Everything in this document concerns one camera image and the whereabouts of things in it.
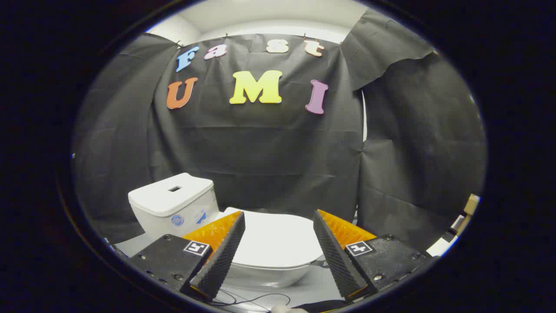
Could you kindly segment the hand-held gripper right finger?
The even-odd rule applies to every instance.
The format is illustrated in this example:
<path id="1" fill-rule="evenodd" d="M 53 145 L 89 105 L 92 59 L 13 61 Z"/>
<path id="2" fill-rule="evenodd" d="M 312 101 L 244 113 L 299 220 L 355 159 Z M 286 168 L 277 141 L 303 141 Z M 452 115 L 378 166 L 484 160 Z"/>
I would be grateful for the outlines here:
<path id="1" fill-rule="evenodd" d="M 381 293 L 435 262 L 393 234 L 372 234 L 323 210 L 314 212 L 313 228 L 336 287 L 347 301 Z"/>

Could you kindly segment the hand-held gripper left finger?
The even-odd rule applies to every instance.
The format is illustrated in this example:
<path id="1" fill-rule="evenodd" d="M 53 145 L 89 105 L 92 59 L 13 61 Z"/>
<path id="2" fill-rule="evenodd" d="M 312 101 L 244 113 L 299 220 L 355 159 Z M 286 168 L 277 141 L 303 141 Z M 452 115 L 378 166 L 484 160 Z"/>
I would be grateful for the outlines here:
<path id="1" fill-rule="evenodd" d="M 228 275 L 245 228 L 245 214 L 237 211 L 185 236 L 164 234 L 130 262 L 172 290 L 211 301 Z"/>

